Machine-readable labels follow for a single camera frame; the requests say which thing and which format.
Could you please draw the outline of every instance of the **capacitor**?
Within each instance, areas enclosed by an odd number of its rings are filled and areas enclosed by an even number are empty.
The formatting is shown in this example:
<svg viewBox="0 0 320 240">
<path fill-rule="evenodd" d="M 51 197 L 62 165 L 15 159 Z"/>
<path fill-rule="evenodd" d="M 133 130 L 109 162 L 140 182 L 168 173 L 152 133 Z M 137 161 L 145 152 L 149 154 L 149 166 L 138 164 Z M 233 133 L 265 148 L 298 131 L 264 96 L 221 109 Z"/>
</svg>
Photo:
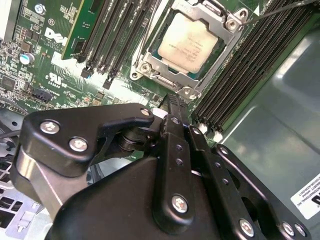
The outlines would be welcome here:
<svg viewBox="0 0 320 240">
<path fill-rule="evenodd" d="M 32 53 L 21 54 L 19 60 L 23 65 L 28 65 L 35 61 L 35 56 Z"/>
</svg>

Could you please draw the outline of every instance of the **black clamp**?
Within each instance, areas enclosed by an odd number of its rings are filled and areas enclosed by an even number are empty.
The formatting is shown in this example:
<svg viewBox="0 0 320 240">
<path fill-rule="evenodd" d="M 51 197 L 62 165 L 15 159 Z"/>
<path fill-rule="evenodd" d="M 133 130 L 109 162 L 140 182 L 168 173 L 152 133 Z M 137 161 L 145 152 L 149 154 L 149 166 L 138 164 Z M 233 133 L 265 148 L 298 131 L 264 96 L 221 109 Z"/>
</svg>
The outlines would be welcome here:
<svg viewBox="0 0 320 240">
<path fill-rule="evenodd" d="M 48 239 L 311 239 L 226 146 L 210 149 L 181 99 L 160 108 L 163 119 L 136 103 L 25 118 L 11 180 L 48 208 Z M 144 158 L 87 187 L 91 164 L 135 150 Z"/>
</svg>

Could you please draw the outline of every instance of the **black cable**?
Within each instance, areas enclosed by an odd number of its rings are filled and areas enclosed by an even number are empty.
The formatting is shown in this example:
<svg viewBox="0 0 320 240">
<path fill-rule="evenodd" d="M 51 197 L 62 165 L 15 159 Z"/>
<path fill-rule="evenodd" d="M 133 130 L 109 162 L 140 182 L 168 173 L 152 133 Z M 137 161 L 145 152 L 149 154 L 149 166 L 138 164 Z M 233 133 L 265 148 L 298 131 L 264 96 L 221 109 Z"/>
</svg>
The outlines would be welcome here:
<svg viewBox="0 0 320 240">
<path fill-rule="evenodd" d="M 286 6 L 283 6 L 283 7 L 280 7 L 274 11 L 271 11 L 271 12 L 268 12 L 266 14 L 263 14 L 261 16 L 258 16 L 258 17 L 255 17 L 254 19 L 252 20 L 248 20 L 246 21 L 245 23 L 241 24 L 242 26 L 243 25 L 248 25 L 248 24 L 252 24 L 252 23 L 255 23 L 261 19 L 264 19 L 264 18 L 267 18 L 269 16 L 272 16 L 274 14 L 278 14 L 278 13 L 281 13 L 283 11 L 286 11 L 286 10 L 289 10 L 289 9 L 293 9 L 293 8 L 296 8 L 296 7 L 301 7 L 301 6 L 305 6 L 305 5 L 308 5 L 308 4 L 312 4 L 314 2 L 316 2 L 318 0 L 302 0 L 302 1 L 296 1 L 294 3 L 291 3 L 291 4 L 288 4 Z"/>
<path fill-rule="evenodd" d="M 21 132 L 21 130 L 15 130 L 15 131 L 2 133 L 2 134 L 0 134 L 0 140 L 5 139 L 5 138 L 12 138 L 12 137 L 18 136 L 18 135 L 20 135 L 20 132 Z"/>
</svg>

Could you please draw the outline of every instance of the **cpu socket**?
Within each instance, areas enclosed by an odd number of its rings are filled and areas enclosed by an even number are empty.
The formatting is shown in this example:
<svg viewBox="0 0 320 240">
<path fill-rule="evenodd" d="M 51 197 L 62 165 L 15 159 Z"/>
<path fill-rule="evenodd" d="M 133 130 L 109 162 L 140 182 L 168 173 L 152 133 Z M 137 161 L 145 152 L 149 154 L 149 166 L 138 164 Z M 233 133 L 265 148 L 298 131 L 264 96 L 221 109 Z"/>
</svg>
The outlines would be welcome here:
<svg viewBox="0 0 320 240">
<path fill-rule="evenodd" d="M 132 57 L 130 77 L 134 81 L 148 77 L 186 100 L 194 100 L 240 39 L 248 10 L 231 13 L 217 1 L 208 0 L 166 2 L 151 22 L 153 30 L 146 44 L 140 43 Z"/>
</svg>

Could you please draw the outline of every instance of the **cable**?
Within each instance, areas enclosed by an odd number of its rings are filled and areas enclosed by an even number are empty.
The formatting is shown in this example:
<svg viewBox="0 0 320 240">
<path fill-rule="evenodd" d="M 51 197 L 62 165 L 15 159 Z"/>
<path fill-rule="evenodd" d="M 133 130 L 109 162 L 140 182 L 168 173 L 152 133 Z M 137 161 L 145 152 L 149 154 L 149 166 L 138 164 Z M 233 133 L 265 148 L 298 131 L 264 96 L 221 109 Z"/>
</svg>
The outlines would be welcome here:
<svg viewBox="0 0 320 240">
<path fill-rule="evenodd" d="M 296 7 L 301 7 L 301 6 L 305 6 L 305 5 L 308 5 L 308 4 L 312 4 L 312 3 L 316 2 L 316 1 L 318 1 L 318 0 L 296 1 L 294 3 L 286 5 L 284 7 L 280 7 L 278 9 L 274 10 L 274 11 L 268 12 L 268 13 L 266 13 L 264 15 L 258 16 L 258 17 L 254 18 L 252 20 L 248 20 L 248 21 L 242 23 L 241 26 L 252 24 L 252 23 L 255 23 L 255 22 L 257 22 L 257 21 L 259 21 L 261 19 L 267 18 L 267 17 L 269 17 L 271 15 L 278 14 L 278 13 L 281 13 L 283 11 L 286 11 L 286 10 L 289 10 L 289 9 L 293 9 L 293 8 L 296 8 Z"/>
<path fill-rule="evenodd" d="M 6 138 L 12 138 L 15 136 L 20 135 L 21 130 L 15 130 L 15 131 L 10 131 L 10 132 L 6 132 L 6 133 L 2 133 L 0 134 L 0 140 L 1 139 L 6 139 Z"/>
<path fill-rule="evenodd" d="M 0 96 L 0 101 L 6 102 L 6 103 L 12 105 L 13 107 L 15 107 L 16 109 L 19 109 L 24 115 L 28 115 L 29 114 L 26 110 L 24 110 L 22 107 L 20 107 L 14 101 L 5 99 L 4 97 L 1 97 L 1 96 Z"/>
</svg>

